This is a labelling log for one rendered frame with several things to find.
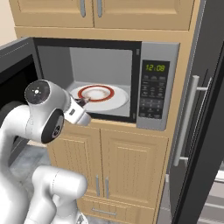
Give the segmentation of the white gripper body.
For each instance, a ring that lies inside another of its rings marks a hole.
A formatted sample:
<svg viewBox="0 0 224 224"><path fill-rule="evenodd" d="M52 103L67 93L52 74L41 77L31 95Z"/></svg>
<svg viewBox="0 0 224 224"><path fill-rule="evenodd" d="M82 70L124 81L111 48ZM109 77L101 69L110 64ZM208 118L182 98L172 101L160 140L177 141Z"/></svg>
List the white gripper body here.
<svg viewBox="0 0 224 224"><path fill-rule="evenodd" d="M76 123L77 125L82 126L88 126L91 122L91 116L87 113L87 111L84 109L84 103L80 103L80 106L82 108L82 115L80 116L79 121Z"/></svg>

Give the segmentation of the black microwave door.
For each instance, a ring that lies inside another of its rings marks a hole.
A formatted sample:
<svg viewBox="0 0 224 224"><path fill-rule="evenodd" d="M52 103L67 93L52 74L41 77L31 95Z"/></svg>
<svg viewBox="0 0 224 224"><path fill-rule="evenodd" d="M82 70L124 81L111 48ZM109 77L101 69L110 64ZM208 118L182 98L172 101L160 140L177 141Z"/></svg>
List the black microwave door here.
<svg viewBox="0 0 224 224"><path fill-rule="evenodd" d="M10 129L10 141L4 151L4 160L9 165L29 141L25 136L30 115L25 89L41 78L32 38L20 38L0 46L0 127Z"/></svg>

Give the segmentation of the silver microwave oven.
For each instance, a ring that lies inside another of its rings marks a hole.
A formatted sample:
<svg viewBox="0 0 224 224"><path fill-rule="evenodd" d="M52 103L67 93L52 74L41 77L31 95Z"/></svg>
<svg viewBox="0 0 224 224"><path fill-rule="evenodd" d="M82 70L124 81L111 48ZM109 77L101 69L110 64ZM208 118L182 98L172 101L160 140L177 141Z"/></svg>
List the silver microwave oven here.
<svg viewBox="0 0 224 224"><path fill-rule="evenodd" d="M120 108L87 111L93 118L165 130L179 44L124 40L35 38L46 80L72 90L86 85L119 87L128 95Z"/></svg>

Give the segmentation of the dark grey fridge door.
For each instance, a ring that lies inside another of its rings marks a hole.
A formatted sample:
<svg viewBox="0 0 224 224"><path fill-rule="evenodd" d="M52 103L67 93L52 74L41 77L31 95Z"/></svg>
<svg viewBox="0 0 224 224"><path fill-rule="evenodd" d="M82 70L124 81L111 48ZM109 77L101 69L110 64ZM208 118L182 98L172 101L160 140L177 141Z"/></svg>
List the dark grey fridge door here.
<svg viewBox="0 0 224 224"><path fill-rule="evenodd" d="M199 87L185 134L182 159L173 165L193 76ZM169 161L171 224L198 224L224 162L224 0L201 0L178 109Z"/></svg>

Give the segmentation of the fridge with white shelves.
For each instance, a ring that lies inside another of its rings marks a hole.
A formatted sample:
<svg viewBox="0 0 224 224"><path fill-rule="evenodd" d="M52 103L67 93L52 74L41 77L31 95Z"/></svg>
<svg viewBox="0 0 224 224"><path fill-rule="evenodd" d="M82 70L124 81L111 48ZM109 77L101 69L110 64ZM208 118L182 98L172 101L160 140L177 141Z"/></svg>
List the fridge with white shelves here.
<svg viewBox="0 0 224 224"><path fill-rule="evenodd" d="M224 171L218 171L198 224L224 224Z"/></svg>

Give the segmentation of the light wood cupboard door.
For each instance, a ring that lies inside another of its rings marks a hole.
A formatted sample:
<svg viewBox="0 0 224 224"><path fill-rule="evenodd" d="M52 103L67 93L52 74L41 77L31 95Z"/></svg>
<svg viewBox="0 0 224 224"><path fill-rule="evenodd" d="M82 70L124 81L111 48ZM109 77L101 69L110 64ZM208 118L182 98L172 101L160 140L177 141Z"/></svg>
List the light wood cupboard door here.
<svg viewBox="0 0 224 224"><path fill-rule="evenodd" d="M109 198L154 208L164 168L168 139L113 130L101 130L103 177Z"/></svg>
<svg viewBox="0 0 224 224"><path fill-rule="evenodd" d="M51 164L87 178L86 195L96 195L95 177L102 184L100 130L66 122L58 138L47 145Z"/></svg>
<svg viewBox="0 0 224 224"><path fill-rule="evenodd" d="M189 29L194 0L102 0L102 16L93 0L94 26L106 29Z"/></svg>
<svg viewBox="0 0 224 224"><path fill-rule="evenodd" d="M93 27L92 0L85 0L86 16L82 17L80 0L9 0L16 26Z"/></svg>

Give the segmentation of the light wood drawer front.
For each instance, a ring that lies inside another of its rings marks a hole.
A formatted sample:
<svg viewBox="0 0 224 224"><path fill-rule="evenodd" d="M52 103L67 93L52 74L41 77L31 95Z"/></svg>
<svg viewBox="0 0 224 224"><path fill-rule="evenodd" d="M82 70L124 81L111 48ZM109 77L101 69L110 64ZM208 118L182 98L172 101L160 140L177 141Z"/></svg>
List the light wood drawer front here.
<svg viewBox="0 0 224 224"><path fill-rule="evenodd" d="M116 221L122 224L153 224L154 210L143 206L134 206L88 196L79 199L78 206L84 214L105 220ZM92 207L111 213L117 213L117 216L93 212L91 210Z"/></svg>

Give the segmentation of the light wood cabinet frame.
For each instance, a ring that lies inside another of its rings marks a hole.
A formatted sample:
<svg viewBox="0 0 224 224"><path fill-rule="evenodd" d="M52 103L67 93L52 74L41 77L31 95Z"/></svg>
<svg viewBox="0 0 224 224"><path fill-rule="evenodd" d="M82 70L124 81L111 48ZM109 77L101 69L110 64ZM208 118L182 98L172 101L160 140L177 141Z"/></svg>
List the light wood cabinet frame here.
<svg viewBox="0 0 224 224"><path fill-rule="evenodd" d="M94 21L94 7L93 8L93 27L90 28L64 28L64 27L30 27L30 26L16 26L16 34L20 38L53 38L53 39L95 39L95 40L124 40L124 41L145 41L145 42L170 42L178 43L178 58L174 81L171 91L171 101L167 117L165 130L154 129L140 129L132 122L118 122L104 119L96 119L92 116L92 121L88 127L100 130L101 140L101 169L102 169L102 138L101 130L113 130L127 133L166 137L168 139L164 168L160 179L160 187L157 195L157 204L154 208L153 224L156 224L159 204L162 197L162 190L165 182L166 167L168 164L170 151L172 147L172 139L175 130L175 124L178 119L178 110L180 98L184 86L184 79L186 77L186 69L188 59L190 56L191 46L193 42L193 33L196 27L196 19L200 9L200 0L194 0L192 9L192 17L189 29L185 31L168 31L168 30L136 30L136 29L106 29L96 28ZM102 182L100 185L100 197L97 199L112 200L105 197L105 181L102 169Z"/></svg>

